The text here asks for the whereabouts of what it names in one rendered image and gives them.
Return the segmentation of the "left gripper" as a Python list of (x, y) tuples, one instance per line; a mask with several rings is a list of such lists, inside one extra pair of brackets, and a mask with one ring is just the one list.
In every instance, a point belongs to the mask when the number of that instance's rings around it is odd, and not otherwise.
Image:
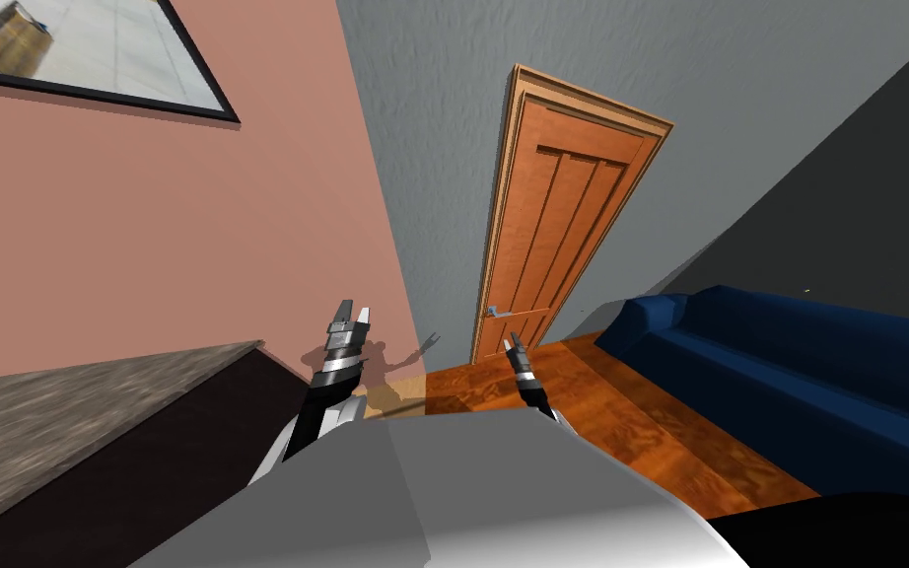
[(343, 351), (347, 354), (360, 354), (369, 331), (370, 308), (365, 307), (356, 320), (351, 320), (353, 299), (340, 301), (339, 307), (327, 330), (326, 352)]

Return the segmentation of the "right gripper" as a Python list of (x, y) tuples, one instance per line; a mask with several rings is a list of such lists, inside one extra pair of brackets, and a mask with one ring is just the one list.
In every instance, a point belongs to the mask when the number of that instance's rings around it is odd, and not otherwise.
[(524, 352), (524, 345), (520, 340), (520, 337), (515, 332), (511, 332), (511, 339), (513, 341), (514, 349), (512, 349), (512, 344), (504, 339), (504, 348), (507, 351), (507, 358), (512, 366), (514, 372), (530, 372), (531, 365), (527, 359), (527, 356)]

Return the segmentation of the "orange wooden door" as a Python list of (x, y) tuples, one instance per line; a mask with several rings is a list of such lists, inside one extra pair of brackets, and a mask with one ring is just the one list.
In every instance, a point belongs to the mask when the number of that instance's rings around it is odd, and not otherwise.
[[(662, 139), (524, 95), (498, 191), (472, 361), (541, 342)], [(490, 306), (524, 316), (492, 319)]]

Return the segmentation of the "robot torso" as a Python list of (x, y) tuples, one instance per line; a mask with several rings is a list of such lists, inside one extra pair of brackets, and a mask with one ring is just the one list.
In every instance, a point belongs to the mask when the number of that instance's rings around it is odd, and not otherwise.
[(129, 568), (748, 568), (530, 408), (338, 425)]

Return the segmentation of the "dark cabinet with grey top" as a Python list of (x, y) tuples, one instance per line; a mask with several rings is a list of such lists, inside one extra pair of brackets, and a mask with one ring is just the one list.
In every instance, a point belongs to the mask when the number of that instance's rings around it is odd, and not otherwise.
[(244, 489), (306, 391), (258, 341), (0, 377), (0, 568), (128, 568)]

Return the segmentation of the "blue sofa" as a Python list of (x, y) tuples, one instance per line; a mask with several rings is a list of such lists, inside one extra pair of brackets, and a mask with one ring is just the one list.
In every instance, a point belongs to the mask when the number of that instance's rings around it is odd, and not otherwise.
[(816, 492), (909, 496), (909, 319), (714, 286), (626, 301), (597, 347)]

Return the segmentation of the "black framed mirror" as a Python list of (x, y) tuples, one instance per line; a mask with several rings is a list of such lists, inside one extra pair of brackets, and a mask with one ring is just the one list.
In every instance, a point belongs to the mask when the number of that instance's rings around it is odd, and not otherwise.
[(239, 120), (172, 0), (0, 0), (0, 86)]

